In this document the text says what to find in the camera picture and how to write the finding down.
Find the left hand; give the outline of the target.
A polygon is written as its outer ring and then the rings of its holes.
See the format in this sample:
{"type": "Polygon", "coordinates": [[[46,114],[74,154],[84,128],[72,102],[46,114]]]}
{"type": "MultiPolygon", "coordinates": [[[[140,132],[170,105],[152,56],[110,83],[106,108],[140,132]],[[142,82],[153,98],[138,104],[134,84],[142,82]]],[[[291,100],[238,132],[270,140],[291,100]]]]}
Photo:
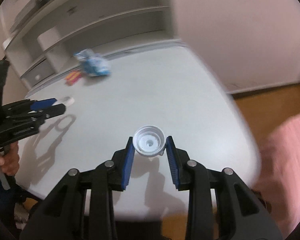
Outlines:
{"type": "Polygon", "coordinates": [[[4,156],[0,155],[0,168],[8,176],[15,176],[19,170],[18,142],[10,144],[10,150],[4,156]]]}

